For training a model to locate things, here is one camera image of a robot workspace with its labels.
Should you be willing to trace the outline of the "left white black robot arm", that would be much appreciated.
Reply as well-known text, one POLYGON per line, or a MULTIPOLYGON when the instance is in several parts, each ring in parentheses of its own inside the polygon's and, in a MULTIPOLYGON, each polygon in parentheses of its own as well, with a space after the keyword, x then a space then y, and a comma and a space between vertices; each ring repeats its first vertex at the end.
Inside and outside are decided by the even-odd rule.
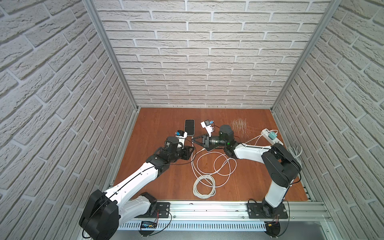
POLYGON ((132 197, 175 165, 178 160, 191 159, 195 147, 185 145, 185 139, 168 137, 142 166, 116 186, 105 191, 95 190, 89 196, 79 220, 82 237, 109 240, 118 227, 137 217, 154 214, 156 198, 148 193, 132 197))

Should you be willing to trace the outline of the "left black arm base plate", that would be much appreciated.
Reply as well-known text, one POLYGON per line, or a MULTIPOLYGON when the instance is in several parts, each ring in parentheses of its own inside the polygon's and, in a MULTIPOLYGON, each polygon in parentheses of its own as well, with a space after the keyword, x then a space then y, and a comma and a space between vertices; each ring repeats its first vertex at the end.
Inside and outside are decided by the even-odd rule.
POLYGON ((155 205, 151 204, 149 210, 136 218, 155 218, 167 219, 169 217, 171 203, 170 202, 157 202, 155 205))

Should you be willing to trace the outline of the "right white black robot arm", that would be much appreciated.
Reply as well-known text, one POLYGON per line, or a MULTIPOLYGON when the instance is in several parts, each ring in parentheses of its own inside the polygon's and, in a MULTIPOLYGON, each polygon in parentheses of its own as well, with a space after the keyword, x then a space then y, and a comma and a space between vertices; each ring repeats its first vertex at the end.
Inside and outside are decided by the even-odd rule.
POLYGON ((223 148, 226 155, 233 159, 245 159, 265 165, 271 179, 270 188, 262 201, 264 211, 276 210, 294 180, 300 175, 301 164, 280 143, 271 146, 251 146, 235 140, 234 131, 229 125, 221 126, 218 136, 208 134, 192 138, 192 142, 207 151, 223 148))

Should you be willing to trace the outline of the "black phone pink case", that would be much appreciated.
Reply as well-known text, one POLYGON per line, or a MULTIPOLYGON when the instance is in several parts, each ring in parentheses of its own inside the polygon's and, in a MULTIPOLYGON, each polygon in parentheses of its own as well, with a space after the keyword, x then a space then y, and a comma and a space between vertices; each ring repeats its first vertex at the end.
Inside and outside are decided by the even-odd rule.
POLYGON ((187 133, 187 136, 195 135, 195 120, 193 119, 185 120, 185 132, 187 133))

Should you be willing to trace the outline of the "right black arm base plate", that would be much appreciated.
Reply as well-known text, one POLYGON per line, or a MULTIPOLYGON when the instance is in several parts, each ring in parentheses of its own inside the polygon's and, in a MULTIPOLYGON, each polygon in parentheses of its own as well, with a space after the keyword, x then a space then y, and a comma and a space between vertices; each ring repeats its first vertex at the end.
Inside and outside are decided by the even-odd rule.
POLYGON ((246 203, 250 219, 288 219, 288 211, 283 203, 276 208, 271 207, 266 201, 260 203, 249 200, 246 203))

